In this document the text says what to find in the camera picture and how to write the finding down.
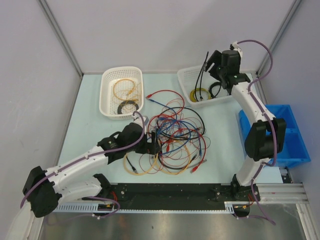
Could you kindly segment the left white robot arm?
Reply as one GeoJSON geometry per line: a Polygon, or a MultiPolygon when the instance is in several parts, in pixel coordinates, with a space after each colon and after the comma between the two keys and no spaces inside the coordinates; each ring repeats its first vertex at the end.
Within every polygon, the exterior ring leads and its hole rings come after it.
{"type": "Polygon", "coordinates": [[[156,132],[152,131],[151,136],[148,136],[143,125],[132,122],[122,131],[116,131],[100,140],[77,159],[48,169],[34,167],[22,189],[23,202],[29,203],[36,218],[42,218],[65,202],[95,197],[105,200],[110,196],[111,188],[103,174],[96,173],[83,183],[75,181],[93,170],[122,159],[127,153],[157,156],[160,150],[156,132]]]}

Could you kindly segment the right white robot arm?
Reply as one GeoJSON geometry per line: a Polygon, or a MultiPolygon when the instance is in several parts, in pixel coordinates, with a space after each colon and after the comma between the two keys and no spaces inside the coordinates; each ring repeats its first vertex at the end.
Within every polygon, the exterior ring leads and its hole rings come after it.
{"type": "Polygon", "coordinates": [[[245,161],[233,176],[228,194],[237,201],[256,197],[255,181],[265,166],[274,166],[283,150],[286,121],[275,117],[252,90],[253,82],[240,72],[242,51],[236,48],[215,50],[202,70],[218,80],[241,106],[250,130],[244,141],[245,161]]]}

